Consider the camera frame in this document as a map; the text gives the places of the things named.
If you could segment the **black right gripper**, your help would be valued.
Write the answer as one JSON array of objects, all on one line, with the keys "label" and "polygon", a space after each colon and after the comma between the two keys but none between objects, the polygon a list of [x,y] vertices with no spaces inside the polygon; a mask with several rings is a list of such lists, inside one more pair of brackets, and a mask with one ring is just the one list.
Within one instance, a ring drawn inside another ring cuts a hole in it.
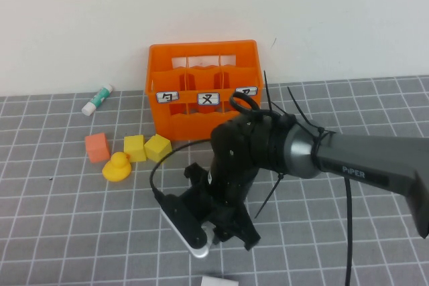
[{"label": "black right gripper", "polygon": [[260,241],[244,205],[257,174],[257,167],[240,163],[221,165],[214,161],[210,169],[194,164],[194,222],[214,225],[214,245],[236,236],[250,251]]}]

